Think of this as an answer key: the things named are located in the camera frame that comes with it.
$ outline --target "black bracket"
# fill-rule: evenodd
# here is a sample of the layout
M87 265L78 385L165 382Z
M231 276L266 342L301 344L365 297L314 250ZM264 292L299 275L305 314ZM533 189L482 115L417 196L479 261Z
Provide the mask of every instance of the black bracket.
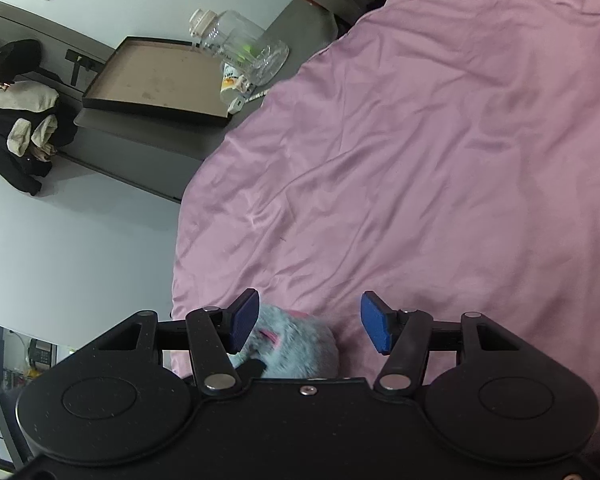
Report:
M93 70L99 72L104 67L104 63L91 59L85 54L80 54L70 48L66 51L64 58L74 64L74 70L71 72L71 86L75 87L78 83L78 72L83 67L87 72Z

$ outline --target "screw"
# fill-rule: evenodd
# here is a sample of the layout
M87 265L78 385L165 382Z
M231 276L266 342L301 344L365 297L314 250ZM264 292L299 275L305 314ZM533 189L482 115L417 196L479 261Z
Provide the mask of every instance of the screw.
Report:
M213 374L205 379L205 386L213 391L228 390L235 386L235 378L229 374Z
M388 374L380 379L380 386L385 390L403 390L411 386L411 379L402 374Z
M318 388L315 386L301 386L300 393L304 396L312 396L318 393Z

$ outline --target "blue plush toy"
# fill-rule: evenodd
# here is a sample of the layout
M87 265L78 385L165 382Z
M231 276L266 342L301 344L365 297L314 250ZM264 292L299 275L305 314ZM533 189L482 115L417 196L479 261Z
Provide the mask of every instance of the blue plush toy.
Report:
M266 379L331 379L338 374L331 330L317 317L270 304L260 304L251 335L229 359L235 368L250 359L262 361Z

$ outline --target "jacket sleeve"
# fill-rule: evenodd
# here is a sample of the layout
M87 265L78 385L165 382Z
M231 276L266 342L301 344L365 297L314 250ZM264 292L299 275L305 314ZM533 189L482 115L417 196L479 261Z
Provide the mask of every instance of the jacket sleeve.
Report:
M18 163L11 153L0 148L0 175L14 188L37 195L42 188L35 178L27 175L24 168Z

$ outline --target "blue gripper pad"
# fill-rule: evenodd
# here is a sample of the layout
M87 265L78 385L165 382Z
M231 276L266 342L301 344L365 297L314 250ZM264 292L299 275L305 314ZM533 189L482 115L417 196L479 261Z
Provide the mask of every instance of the blue gripper pad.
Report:
M251 330L253 330L258 314L260 313L260 296L256 290L244 300L242 297L238 301L243 300L244 303L239 306L232 315L231 325L228 334L228 354L236 354L247 341Z
M392 337L387 316L365 293L360 299L360 317L366 334L378 350L378 353L388 355L392 349Z

